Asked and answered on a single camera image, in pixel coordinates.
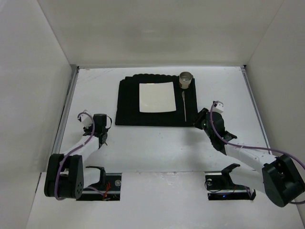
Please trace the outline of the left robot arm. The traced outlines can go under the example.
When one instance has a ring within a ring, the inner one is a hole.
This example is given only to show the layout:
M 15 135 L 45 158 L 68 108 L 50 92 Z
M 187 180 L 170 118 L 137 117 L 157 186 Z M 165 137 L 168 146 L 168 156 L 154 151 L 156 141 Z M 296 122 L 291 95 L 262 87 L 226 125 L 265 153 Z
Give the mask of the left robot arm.
M 85 189 L 93 190 L 105 200 L 111 185 L 103 167 L 86 166 L 85 161 L 106 144 L 109 127 L 106 114 L 78 114 L 83 125 L 79 142 L 62 154 L 52 154 L 48 161 L 44 195 L 57 200 L 79 199 Z

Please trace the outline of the square white plate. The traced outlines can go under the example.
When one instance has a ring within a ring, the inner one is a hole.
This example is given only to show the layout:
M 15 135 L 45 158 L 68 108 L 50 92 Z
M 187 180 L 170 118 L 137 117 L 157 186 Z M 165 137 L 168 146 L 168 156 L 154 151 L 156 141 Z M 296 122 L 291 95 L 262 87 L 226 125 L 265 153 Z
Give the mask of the square white plate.
M 139 111 L 141 113 L 167 113 L 176 111 L 173 82 L 140 83 Z

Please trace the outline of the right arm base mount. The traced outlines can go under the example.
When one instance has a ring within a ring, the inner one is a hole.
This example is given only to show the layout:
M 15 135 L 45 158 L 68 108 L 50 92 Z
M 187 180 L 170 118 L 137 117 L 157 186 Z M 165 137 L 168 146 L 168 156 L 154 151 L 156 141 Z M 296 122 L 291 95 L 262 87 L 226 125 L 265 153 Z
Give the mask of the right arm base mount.
M 235 184 L 230 173 L 236 171 L 240 165 L 233 163 L 221 171 L 205 173 L 204 186 L 207 190 L 209 201 L 225 200 L 249 200 L 253 201 L 256 197 L 256 190 L 249 187 Z

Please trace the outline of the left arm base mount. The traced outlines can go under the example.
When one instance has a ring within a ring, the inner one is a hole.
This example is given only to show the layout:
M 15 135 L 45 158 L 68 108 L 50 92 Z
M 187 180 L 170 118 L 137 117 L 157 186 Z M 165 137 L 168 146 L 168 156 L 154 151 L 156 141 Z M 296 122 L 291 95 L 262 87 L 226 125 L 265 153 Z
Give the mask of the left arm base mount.
M 84 181 L 77 201 L 119 201 L 121 198 L 122 173 L 106 173 L 104 167 L 88 166 Z

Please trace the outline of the metal cup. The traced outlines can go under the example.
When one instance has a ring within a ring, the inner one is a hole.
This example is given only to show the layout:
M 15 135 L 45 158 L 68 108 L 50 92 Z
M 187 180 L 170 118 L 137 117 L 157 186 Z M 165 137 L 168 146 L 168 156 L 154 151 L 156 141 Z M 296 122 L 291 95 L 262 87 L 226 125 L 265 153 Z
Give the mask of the metal cup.
M 190 72 L 182 72 L 179 74 L 179 86 L 182 89 L 189 88 L 193 80 L 193 75 Z

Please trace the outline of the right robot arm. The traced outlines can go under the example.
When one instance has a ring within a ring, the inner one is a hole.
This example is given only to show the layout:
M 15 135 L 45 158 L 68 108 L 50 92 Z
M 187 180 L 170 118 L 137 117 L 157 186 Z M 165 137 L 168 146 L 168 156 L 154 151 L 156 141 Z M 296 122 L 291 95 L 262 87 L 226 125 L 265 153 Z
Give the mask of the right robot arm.
M 206 176 L 210 192 L 244 186 L 251 198 L 258 190 L 281 208 L 296 204 L 294 199 L 305 192 L 305 182 L 294 164 L 296 157 L 284 152 L 274 156 L 269 148 L 239 143 L 237 136 L 225 129 L 218 111 L 203 108 L 193 117 L 193 125 L 205 131 L 216 151 L 238 160 L 223 168 L 220 175 Z

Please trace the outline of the black cloth placemat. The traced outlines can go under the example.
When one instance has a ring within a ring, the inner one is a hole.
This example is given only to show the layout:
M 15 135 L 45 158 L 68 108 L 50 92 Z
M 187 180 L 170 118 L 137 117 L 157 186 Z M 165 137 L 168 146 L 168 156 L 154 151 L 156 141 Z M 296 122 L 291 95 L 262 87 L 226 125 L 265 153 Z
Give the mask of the black cloth placemat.
M 173 82 L 176 111 L 167 113 L 141 113 L 139 111 L 140 83 Z M 198 113 L 195 79 L 185 90 L 187 122 L 184 121 L 182 88 L 179 77 L 164 74 L 135 74 L 120 81 L 115 124 L 121 126 L 192 127 Z

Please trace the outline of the silver knife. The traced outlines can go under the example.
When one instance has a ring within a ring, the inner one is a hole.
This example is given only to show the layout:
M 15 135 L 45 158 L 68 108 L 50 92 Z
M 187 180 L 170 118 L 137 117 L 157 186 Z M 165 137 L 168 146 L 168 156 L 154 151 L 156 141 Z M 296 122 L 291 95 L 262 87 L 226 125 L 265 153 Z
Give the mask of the silver knife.
M 184 121 L 187 122 L 186 117 L 186 105 L 185 105 L 185 91 L 182 91 L 182 99 L 183 99 L 183 110 L 184 110 Z

